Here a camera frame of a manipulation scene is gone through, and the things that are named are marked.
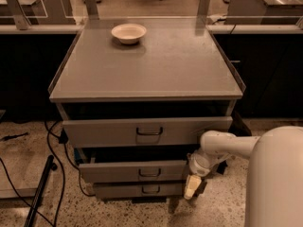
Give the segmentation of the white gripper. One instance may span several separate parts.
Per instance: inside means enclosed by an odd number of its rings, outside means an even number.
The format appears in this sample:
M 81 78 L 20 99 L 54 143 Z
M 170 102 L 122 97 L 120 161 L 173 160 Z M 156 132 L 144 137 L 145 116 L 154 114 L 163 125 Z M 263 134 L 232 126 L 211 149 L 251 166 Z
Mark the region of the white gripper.
M 207 176 L 215 165 L 222 163 L 228 157 L 229 154 L 213 155 L 201 150 L 195 150 L 189 154 L 187 159 L 189 171 L 192 175 L 187 176 L 184 198 L 190 200 L 200 186 L 201 178 Z

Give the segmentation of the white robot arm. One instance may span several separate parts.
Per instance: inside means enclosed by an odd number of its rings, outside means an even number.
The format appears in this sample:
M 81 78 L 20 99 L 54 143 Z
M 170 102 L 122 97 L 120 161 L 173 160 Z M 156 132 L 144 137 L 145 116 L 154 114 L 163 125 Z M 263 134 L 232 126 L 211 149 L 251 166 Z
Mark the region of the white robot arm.
M 261 136 L 205 132 L 188 156 L 184 198 L 232 155 L 249 161 L 244 227 L 303 227 L 303 128 L 278 127 Z

